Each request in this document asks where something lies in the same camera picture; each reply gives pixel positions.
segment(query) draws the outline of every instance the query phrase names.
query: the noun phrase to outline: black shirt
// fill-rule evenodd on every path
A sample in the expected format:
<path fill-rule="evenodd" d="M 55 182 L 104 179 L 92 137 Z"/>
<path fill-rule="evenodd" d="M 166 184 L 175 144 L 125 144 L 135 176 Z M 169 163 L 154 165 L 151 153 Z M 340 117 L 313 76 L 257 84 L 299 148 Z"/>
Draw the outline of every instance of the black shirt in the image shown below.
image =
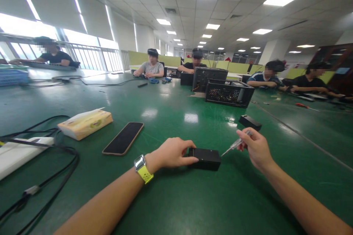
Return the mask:
<path fill-rule="evenodd" d="M 73 65 L 73 59 L 68 55 L 67 53 L 63 51 L 58 51 L 58 53 L 53 56 L 51 53 L 43 53 L 40 58 L 45 59 L 46 61 L 49 61 L 51 64 L 56 64 L 56 63 L 61 63 L 61 60 L 65 59 L 70 61 L 69 66 L 74 66 Z"/>
<path fill-rule="evenodd" d="M 328 89 L 327 85 L 321 79 L 314 78 L 311 82 L 309 82 L 305 75 L 295 78 L 293 80 L 293 85 L 298 87 L 325 87 Z"/>
<path fill-rule="evenodd" d="M 183 65 L 185 68 L 188 68 L 190 70 L 194 69 L 194 64 L 192 62 L 187 62 Z M 200 64 L 198 67 L 207 67 L 206 64 Z"/>

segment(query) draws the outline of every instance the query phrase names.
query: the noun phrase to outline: yellow watch band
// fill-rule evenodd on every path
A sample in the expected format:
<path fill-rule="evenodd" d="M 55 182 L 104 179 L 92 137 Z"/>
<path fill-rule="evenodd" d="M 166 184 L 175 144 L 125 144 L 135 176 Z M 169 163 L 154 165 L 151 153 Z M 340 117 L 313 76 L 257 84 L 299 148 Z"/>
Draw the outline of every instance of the yellow watch band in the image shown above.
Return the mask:
<path fill-rule="evenodd" d="M 154 176 L 153 174 L 151 175 L 150 172 L 147 170 L 146 165 L 142 166 L 137 172 L 142 177 L 142 179 L 145 181 L 145 184 L 147 184 L 149 181 L 151 181 Z"/>

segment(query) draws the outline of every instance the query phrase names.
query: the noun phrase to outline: green tabletop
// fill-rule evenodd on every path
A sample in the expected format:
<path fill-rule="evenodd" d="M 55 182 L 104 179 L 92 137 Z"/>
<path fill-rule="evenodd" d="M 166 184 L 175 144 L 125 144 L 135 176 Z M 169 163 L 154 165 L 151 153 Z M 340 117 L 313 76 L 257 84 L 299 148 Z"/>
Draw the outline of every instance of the green tabletop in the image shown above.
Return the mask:
<path fill-rule="evenodd" d="M 30 76 L 49 78 L 96 73 L 31 70 Z M 109 74 L 84 80 L 87 83 L 113 84 L 130 79 L 130 74 Z M 326 109 L 320 102 L 315 102 L 312 108 L 322 111 L 314 113 L 295 107 L 293 103 L 297 99 L 289 95 L 265 94 L 262 91 L 255 91 L 253 96 L 258 105 L 250 103 L 247 109 L 242 109 L 206 103 L 203 98 L 192 97 L 194 93 L 190 87 L 181 86 L 178 79 L 167 84 L 148 84 L 137 88 L 143 82 L 85 86 L 75 80 L 56 87 L 1 88 L 1 113 L 5 121 L 0 125 L 2 135 L 21 131 L 54 115 L 73 116 L 101 107 L 111 112 L 114 120 L 81 141 L 60 137 L 64 144 L 78 150 L 81 161 L 50 209 L 32 230 L 33 234 L 53 233 L 83 204 L 131 168 L 136 157 L 155 150 L 168 137 L 193 140 L 198 148 L 223 153 L 238 138 L 236 129 L 244 128 L 238 123 L 244 114 L 263 124 L 261 133 L 267 138 L 275 161 L 325 206 L 348 224 L 353 224 L 352 171 L 329 155 L 346 164 L 352 160 L 349 150 L 352 146 L 349 129 L 352 126 L 348 121 L 346 128 L 340 123 L 344 118 L 352 119 L 350 113 L 328 106 Z M 300 134 L 276 118 L 283 119 Z M 62 121 L 54 120 L 42 127 L 54 127 Z M 128 122 L 143 122 L 145 127 L 127 154 L 122 157 L 102 155 L 105 146 Z M 42 182 L 70 159 L 71 156 L 59 150 L 47 150 L 0 181 L 0 213 L 17 201 L 23 190 Z M 0 224 L 0 233 L 18 232 L 48 201 L 62 179 L 63 176 L 55 179 L 31 198 L 22 211 Z M 304 230 L 266 179 L 252 166 L 248 154 L 233 151 L 222 158 L 216 172 L 188 168 L 157 172 L 153 181 L 137 196 L 114 233 L 302 234 Z"/>

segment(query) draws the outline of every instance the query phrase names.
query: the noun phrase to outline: white power strip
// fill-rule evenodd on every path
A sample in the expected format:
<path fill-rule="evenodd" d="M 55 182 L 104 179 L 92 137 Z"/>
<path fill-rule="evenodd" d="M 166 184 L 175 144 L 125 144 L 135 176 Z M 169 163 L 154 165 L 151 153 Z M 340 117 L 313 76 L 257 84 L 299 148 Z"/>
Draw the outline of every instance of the white power strip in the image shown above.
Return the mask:
<path fill-rule="evenodd" d="M 47 145 L 54 144 L 54 138 L 52 137 L 34 137 L 29 140 L 17 138 L 16 140 Z M 46 147 L 7 142 L 0 148 L 0 181 L 45 149 Z"/>

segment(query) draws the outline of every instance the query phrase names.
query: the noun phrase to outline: smartwatch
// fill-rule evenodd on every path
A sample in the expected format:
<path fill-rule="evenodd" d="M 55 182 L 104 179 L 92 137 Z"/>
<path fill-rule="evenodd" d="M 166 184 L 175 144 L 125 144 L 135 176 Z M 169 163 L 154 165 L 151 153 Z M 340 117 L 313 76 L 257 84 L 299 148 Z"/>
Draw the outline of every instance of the smartwatch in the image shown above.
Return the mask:
<path fill-rule="evenodd" d="M 152 180 L 153 174 L 151 175 L 147 170 L 144 155 L 141 155 L 136 160 L 134 160 L 133 164 L 135 166 L 135 171 L 142 177 L 142 179 L 145 181 L 145 184 Z"/>

